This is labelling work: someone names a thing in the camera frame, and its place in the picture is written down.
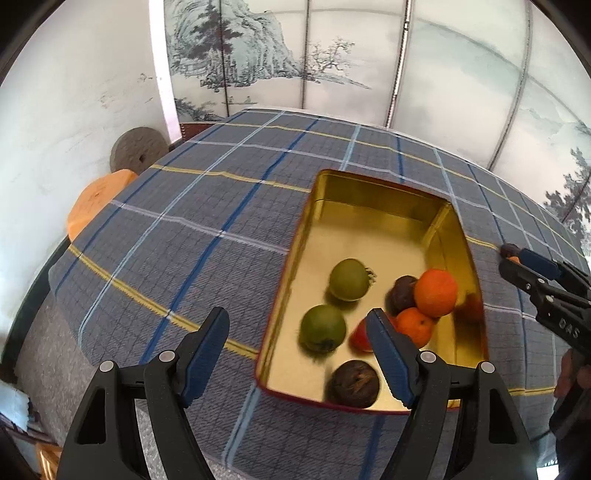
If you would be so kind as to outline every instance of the painted mountain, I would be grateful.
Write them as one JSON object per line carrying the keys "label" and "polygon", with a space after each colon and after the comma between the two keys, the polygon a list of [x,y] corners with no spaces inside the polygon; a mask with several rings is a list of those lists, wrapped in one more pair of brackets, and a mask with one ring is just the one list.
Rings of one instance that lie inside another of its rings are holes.
{"label": "painted mountain", "polygon": [[[228,85],[248,86],[257,80],[301,76],[300,63],[285,45],[281,25],[272,12],[253,14],[242,0],[165,2],[171,73],[198,76],[201,86],[223,86],[222,57]],[[223,42],[220,40],[220,29]]]}

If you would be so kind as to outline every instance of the painted pine tree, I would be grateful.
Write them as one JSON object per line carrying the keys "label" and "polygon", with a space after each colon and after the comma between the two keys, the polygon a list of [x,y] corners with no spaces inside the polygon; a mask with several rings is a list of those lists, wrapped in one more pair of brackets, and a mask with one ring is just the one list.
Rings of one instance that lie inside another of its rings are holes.
{"label": "painted pine tree", "polygon": [[200,21],[192,30],[197,34],[197,42],[192,46],[190,58],[207,61],[205,79],[201,80],[201,86],[218,90],[223,87],[224,65],[230,65],[232,58],[232,44],[229,40],[241,37],[242,34],[230,27],[230,21],[220,16],[219,10],[209,0],[205,11],[199,14]]}

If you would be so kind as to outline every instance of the dark brown fruit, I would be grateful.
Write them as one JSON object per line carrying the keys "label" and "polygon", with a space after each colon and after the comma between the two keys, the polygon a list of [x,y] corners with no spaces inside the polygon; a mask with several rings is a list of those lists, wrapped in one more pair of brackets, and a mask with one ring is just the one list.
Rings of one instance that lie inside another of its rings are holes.
{"label": "dark brown fruit", "polygon": [[515,244],[502,244],[499,249],[499,253],[503,258],[517,257],[519,252],[521,252],[521,248]]}
{"label": "dark brown fruit", "polygon": [[335,403],[347,407],[367,408],[379,394],[379,378],[366,362],[349,360],[338,367],[329,381],[329,395]]}
{"label": "dark brown fruit", "polygon": [[386,310],[396,316],[401,311],[417,306],[414,301],[414,286],[417,283],[416,277],[405,275],[400,277],[392,290],[386,295]]}

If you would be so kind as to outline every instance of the white wall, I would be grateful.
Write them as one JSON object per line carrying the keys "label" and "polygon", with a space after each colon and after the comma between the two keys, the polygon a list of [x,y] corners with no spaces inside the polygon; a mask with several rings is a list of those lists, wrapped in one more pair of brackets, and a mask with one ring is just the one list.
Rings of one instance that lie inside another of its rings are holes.
{"label": "white wall", "polygon": [[168,139],[148,0],[66,0],[0,86],[0,353],[79,193],[141,126]]}

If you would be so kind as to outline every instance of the blue gripper pad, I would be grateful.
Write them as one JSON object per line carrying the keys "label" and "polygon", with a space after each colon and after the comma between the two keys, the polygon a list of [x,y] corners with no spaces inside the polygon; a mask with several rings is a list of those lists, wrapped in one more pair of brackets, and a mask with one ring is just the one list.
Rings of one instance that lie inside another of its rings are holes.
{"label": "blue gripper pad", "polygon": [[522,265],[532,269],[538,275],[542,275],[548,280],[558,280],[561,276],[560,269],[556,262],[523,248],[519,252],[519,261]]}
{"label": "blue gripper pad", "polygon": [[411,408],[417,396],[418,349],[408,336],[394,330],[382,309],[368,313],[366,328],[390,392],[406,408]]}
{"label": "blue gripper pad", "polygon": [[219,309],[215,312],[215,317],[211,318],[213,313],[212,310],[200,328],[207,331],[187,366],[185,388],[180,394],[180,401],[184,408],[205,392],[209,377],[230,333],[230,317],[227,311]]}

